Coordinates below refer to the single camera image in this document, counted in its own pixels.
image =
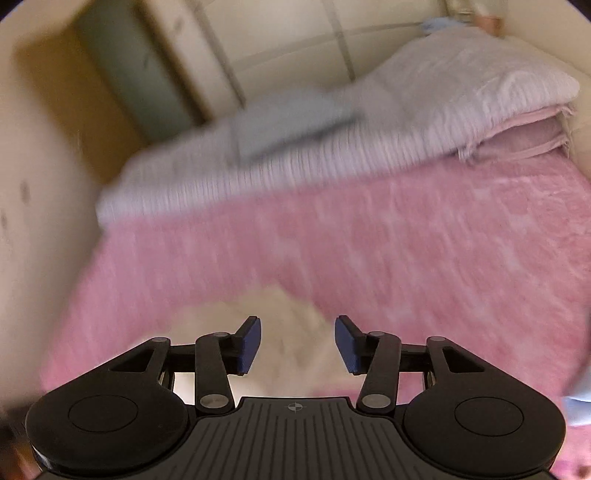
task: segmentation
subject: pink pillowcase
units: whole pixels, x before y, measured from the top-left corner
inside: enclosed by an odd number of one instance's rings
[[[475,147],[468,161],[522,160],[547,153],[568,142],[569,136],[558,117],[552,116],[497,133]]]

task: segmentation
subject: light blue cloth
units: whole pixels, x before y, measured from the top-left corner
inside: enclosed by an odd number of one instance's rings
[[[425,35],[431,35],[438,30],[443,30],[444,28],[465,26],[466,24],[449,17],[430,18],[421,24],[421,28],[423,29],[423,33]]]
[[[591,365],[564,396],[564,410],[569,426],[591,425]]]
[[[314,87],[269,93],[234,117],[240,165],[246,167],[282,147],[350,124],[360,115],[354,106]]]

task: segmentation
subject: pillow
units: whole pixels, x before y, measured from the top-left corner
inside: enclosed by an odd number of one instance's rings
[[[283,149],[264,163],[173,178],[153,173],[149,182],[115,185],[101,195],[99,222],[188,212],[240,195],[405,170],[469,144],[477,147],[498,125],[565,105],[578,93],[579,83],[570,75],[509,42],[477,27],[445,28],[408,42],[364,78],[330,93],[331,103],[356,107],[363,121],[337,129],[320,142]],[[256,150],[247,149],[245,141],[262,140],[253,139],[252,131],[250,139],[245,135],[244,129],[255,126],[254,120],[244,123],[245,114],[231,119],[233,166],[238,165],[234,123],[241,126],[244,158]],[[191,162],[201,160],[195,146],[183,151],[193,155]],[[170,166],[163,161],[157,170],[165,168]]]
[[[358,116],[355,108],[313,88],[266,95],[235,116],[240,165],[246,166],[293,142],[349,124]]]
[[[472,163],[476,160],[478,160],[478,156],[480,157],[480,159],[482,159],[482,152],[479,153],[479,150],[481,149],[481,147],[484,144],[490,144],[490,140],[497,137],[499,134],[510,130],[510,129],[514,129],[516,127],[525,127],[529,124],[533,124],[533,123],[537,123],[539,121],[542,120],[546,120],[546,119],[550,119],[550,118],[554,118],[554,120],[556,122],[558,122],[560,124],[560,131],[564,134],[565,137],[565,142],[564,144],[568,143],[568,138],[569,136],[565,133],[564,131],[564,126],[562,126],[562,124],[560,123],[560,119],[564,119],[567,116],[571,116],[573,115],[573,110],[572,108],[570,108],[568,105],[554,105],[554,106],[549,106],[546,108],[542,108],[540,110],[536,110],[535,112],[530,112],[530,113],[522,113],[520,115],[517,115],[513,118],[509,118],[509,120],[505,120],[504,122],[501,122],[500,124],[498,124],[497,126],[491,128],[486,135],[484,135],[479,142],[471,142],[468,145],[466,145],[463,148],[460,148],[457,152],[458,157],[460,158],[460,160],[463,160],[467,163]],[[501,137],[500,140],[498,140],[497,142],[495,142],[496,145],[499,145],[500,142],[504,141],[505,137]],[[546,141],[551,141],[553,139],[550,138],[546,138],[546,139],[542,139],[542,143],[545,143]],[[534,148],[536,147],[538,144],[535,143],[536,140],[532,140],[529,142],[529,147],[530,148]]]
[[[569,143],[560,120],[553,116],[531,124],[512,127],[481,143],[472,160],[523,160],[547,153]]]

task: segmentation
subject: pink fuzzy blanket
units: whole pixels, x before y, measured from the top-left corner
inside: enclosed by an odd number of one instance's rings
[[[591,187],[557,152],[477,167],[444,158],[120,223],[82,275],[43,381],[87,371],[183,306],[278,283],[366,331],[446,336],[560,403],[588,352],[590,270]],[[554,470],[578,478],[586,465],[591,429],[569,429]]]

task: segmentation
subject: crosshair logo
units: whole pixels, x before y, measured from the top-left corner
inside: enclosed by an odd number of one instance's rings
[[[290,403],[290,404],[287,406],[287,408],[289,408],[291,411],[300,411],[300,410],[302,410],[303,408],[305,408],[305,406],[303,406],[301,403],[298,403],[298,402],[293,402],[293,403]]]

